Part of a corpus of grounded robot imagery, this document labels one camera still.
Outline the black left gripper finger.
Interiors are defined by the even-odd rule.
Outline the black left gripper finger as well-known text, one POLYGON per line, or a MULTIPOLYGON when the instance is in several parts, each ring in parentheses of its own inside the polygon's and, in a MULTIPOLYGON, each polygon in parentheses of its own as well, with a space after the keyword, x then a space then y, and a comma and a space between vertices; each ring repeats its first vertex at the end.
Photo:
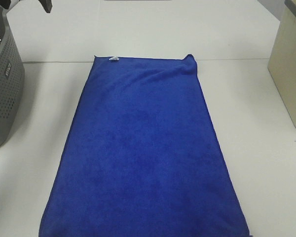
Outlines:
POLYGON ((51 13, 52 10, 52 0, 39 0, 40 4, 42 5, 43 9, 46 13, 51 13))

